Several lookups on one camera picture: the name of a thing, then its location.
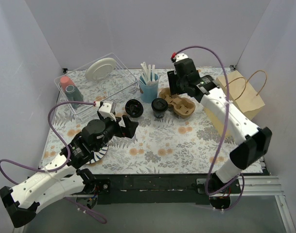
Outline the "dark paper coffee cup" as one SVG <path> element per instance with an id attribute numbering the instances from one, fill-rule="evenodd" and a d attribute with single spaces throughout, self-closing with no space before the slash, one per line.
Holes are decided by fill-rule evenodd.
<path id="1" fill-rule="evenodd" d="M 153 115 L 156 118 L 163 118 L 165 116 L 166 111 L 167 111 L 167 108 L 161 108 L 161 109 L 153 108 Z"/>

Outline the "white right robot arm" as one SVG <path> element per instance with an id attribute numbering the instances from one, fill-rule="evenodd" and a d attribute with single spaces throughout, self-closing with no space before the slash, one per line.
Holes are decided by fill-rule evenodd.
<path id="1" fill-rule="evenodd" d="M 171 94 L 187 94 L 210 109 L 237 144 L 229 159 L 215 172 L 210 171 L 205 182 L 207 195 L 223 193 L 243 170 L 267 153 L 272 132 L 267 127 L 257 126 L 227 100 L 222 88 L 210 75 L 201 77 L 187 55 L 178 54 L 172 62 L 174 70 L 167 73 Z"/>

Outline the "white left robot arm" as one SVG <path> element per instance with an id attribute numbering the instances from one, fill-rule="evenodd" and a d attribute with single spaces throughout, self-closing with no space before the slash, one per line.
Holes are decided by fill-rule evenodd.
<path id="1" fill-rule="evenodd" d="M 0 197 L 13 226 L 28 224 L 46 206 L 67 195 L 91 194 L 96 187 L 95 178 L 81 167 L 91 160 L 101 160 L 103 155 L 98 152 L 113 137 L 133 138 L 138 125 L 126 115 L 116 120 L 91 120 L 41 171 L 13 187 L 1 188 Z"/>

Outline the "brown paper takeout bag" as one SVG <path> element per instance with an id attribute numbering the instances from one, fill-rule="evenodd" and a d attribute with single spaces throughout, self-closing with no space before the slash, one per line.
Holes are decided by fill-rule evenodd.
<path id="1" fill-rule="evenodd" d="M 250 79 L 258 72 L 263 72 L 265 74 L 265 79 L 262 88 L 259 91 L 256 91 L 251 85 Z M 227 74 L 227 78 L 229 82 L 230 99 L 249 120 L 252 120 L 265 106 L 260 96 L 260 92 L 263 90 L 267 82 L 268 76 L 266 71 L 257 70 L 248 79 L 246 79 L 239 71 L 236 70 Z M 224 75 L 218 76 L 216 81 L 219 83 L 223 92 L 226 94 L 227 86 Z M 208 108 L 204 107 L 204 112 L 221 136 L 224 128 L 223 123 L 218 120 L 217 116 L 215 116 L 214 113 Z"/>

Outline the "black plastic cup lid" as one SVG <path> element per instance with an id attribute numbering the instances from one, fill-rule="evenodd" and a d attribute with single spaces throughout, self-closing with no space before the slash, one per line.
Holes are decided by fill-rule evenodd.
<path id="1" fill-rule="evenodd" d="M 156 98 L 152 101 L 151 107 L 155 112 L 165 112 L 168 109 L 168 103 L 165 99 Z"/>

